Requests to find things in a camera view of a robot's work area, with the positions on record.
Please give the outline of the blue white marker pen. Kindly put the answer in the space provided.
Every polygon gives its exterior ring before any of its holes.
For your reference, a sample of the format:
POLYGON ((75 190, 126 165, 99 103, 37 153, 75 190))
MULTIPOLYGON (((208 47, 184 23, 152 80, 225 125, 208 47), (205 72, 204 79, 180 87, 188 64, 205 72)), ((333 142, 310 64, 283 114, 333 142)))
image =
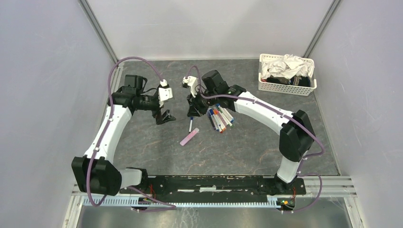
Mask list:
POLYGON ((190 117, 190 123, 189 123, 189 133, 192 132, 192 123, 193 123, 193 117, 190 117))

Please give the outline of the pink highlighter pen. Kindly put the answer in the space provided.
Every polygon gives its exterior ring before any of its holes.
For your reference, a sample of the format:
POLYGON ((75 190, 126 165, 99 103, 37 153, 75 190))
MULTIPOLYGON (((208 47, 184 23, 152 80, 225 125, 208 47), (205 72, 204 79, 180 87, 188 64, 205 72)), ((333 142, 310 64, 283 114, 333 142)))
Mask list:
POLYGON ((199 131, 199 128, 193 129, 183 140, 180 141, 180 145, 186 145, 199 131))

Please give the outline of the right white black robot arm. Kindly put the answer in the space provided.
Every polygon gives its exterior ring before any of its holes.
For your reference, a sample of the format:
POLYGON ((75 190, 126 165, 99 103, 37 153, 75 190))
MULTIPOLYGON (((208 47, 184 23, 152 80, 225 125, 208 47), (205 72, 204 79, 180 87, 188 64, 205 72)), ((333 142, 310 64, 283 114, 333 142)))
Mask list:
POLYGON ((314 142, 314 130, 308 115, 302 111, 291 112, 280 109, 258 99, 239 85, 228 86, 217 70, 199 78, 186 76, 184 88, 190 90, 187 96, 189 117, 221 112, 216 123, 229 123, 229 110, 244 114, 267 126, 279 135, 279 151, 282 154, 280 167, 274 176, 274 188, 286 194, 294 187, 297 171, 303 157, 314 142))

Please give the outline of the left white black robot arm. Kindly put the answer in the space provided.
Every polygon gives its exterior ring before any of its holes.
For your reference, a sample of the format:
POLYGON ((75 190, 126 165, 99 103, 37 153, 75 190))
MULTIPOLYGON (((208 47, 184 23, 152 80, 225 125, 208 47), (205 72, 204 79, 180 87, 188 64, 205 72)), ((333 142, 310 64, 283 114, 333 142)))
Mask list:
POLYGON ((162 112, 164 102, 173 98, 173 91, 164 79, 153 95, 146 95, 145 77, 127 75, 125 79, 125 84, 111 94, 107 114, 94 141, 82 157, 72 160, 71 167, 81 192, 114 196, 128 186, 140 194, 149 189, 144 169, 119 171, 113 165, 113 158, 122 132, 135 111, 150 111, 157 125, 175 120, 169 110, 162 112))

